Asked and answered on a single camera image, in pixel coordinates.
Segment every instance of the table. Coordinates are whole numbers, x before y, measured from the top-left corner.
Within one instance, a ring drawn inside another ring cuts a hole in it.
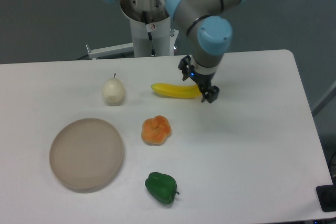
[[[332,218],[319,185],[331,184],[294,57],[286,50],[226,54],[212,103],[161,98],[150,85],[182,82],[183,56],[0,65],[0,223],[268,223]],[[126,88],[106,106],[104,82]],[[142,122],[167,117],[162,146],[140,137]],[[49,166],[58,132],[100,118],[121,134],[116,178],[91,194],[64,187]],[[178,195],[164,207],[147,192],[150,172],[173,176]]]

